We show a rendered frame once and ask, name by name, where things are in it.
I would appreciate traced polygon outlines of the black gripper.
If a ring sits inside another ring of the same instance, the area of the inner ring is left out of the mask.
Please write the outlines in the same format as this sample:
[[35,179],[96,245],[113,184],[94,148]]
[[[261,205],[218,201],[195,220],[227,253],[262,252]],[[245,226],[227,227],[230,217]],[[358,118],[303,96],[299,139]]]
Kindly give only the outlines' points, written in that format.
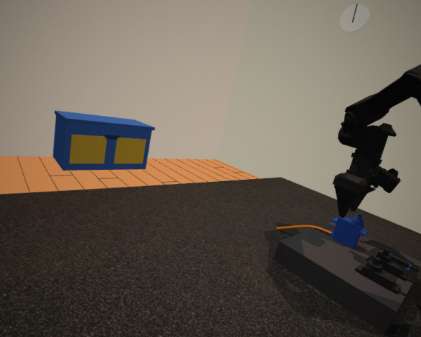
[[[355,211],[363,198],[371,191],[378,188],[378,184],[372,181],[366,182],[364,179],[367,172],[370,170],[371,164],[376,163],[376,166],[381,164],[382,155],[364,152],[362,150],[355,150],[351,156],[352,163],[346,173],[340,173],[333,181],[334,188],[337,195],[339,216],[344,218],[350,208],[350,211]],[[374,186],[374,188],[370,186]]]

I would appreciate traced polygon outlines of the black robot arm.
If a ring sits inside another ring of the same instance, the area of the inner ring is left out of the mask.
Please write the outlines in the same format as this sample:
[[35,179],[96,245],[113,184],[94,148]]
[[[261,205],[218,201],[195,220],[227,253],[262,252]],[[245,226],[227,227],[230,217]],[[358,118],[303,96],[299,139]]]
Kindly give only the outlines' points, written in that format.
[[[421,106],[421,65],[406,71],[379,93],[370,95],[349,107],[345,108],[345,120],[341,122],[342,128],[338,133],[338,140],[350,147],[364,152],[382,155],[388,136],[396,136],[392,125],[383,123],[376,126],[372,124],[383,118],[389,110],[408,98],[415,98]],[[365,176],[366,182],[378,184],[388,193],[401,182],[397,178],[398,171],[394,168],[386,170],[377,164],[371,164]]]

